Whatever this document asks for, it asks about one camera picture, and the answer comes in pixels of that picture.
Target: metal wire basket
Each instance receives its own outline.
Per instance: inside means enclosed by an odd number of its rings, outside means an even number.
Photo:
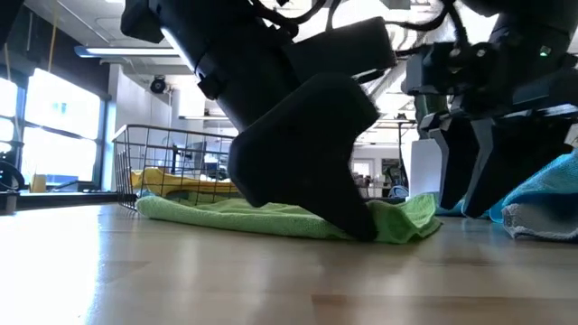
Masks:
[[[135,209],[145,196],[196,206],[239,198],[227,172],[232,136],[150,125],[124,125],[115,134],[118,203]]]

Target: green microfiber cloth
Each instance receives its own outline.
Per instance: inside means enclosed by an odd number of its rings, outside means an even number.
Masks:
[[[427,237],[442,224],[434,216],[433,195],[418,196],[398,205],[373,200],[368,202],[368,207],[378,226],[376,241],[382,243],[404,244],[413,237]],[[253,208],[245,200],[231,199],[192,207],[159,197],[146,197],[136,203],[136,208],[147,218],[195,226],[289,237],[351,239],[311,212],[285,204],[270,203]]]

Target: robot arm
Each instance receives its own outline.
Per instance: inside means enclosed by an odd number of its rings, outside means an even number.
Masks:
[[[578,24],[578,2],[466,0],[481,14],[500,13],[489,42],[470,46],[453,0],[443,1],[441,19],[405,27],[433,29],[449,14],[457,42],[397,54],[414,54],[408,94],[454,96],[452,109],[427,116],[422,127],[443,148],[443,206],[465,194],[466,211],[475,215],[567,149],[559,138],[571,115],[542,110],[573,103],[556,86],[574,78],[575,60],[566,51]],[[127,0],[121,29],[149,42],[166,37],[181,51],[205,96],[217,100],[240,132],[231,145],[229,174],[252,205],[300,205],[359,240],[373,240],[376,226],[349,160],[355,139],[378,119],[358,82],[396,64],[386,22],[373,18],[328,28],[294,43],[298,23],[324,0],[297,19],[252,2]],[[262,18],[281,28],[267,27]],[[539,148],[522,145],[513,154],[525,135],[533,135]],[[510,176],[498,189],[489,187],[489,178]]]

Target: wooden table surface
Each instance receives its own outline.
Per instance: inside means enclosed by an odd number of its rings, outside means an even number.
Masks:
[[[576,246],[443,221],[389,246],[25,211],[0,218],[0,324],[578,324]]]

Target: security camera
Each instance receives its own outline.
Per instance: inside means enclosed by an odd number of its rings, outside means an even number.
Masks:
[[[166,81],[164,81],[164,76],[154,76],[154,80],[151,83],[151,91],[154,94],[164,94],[166,91]]]

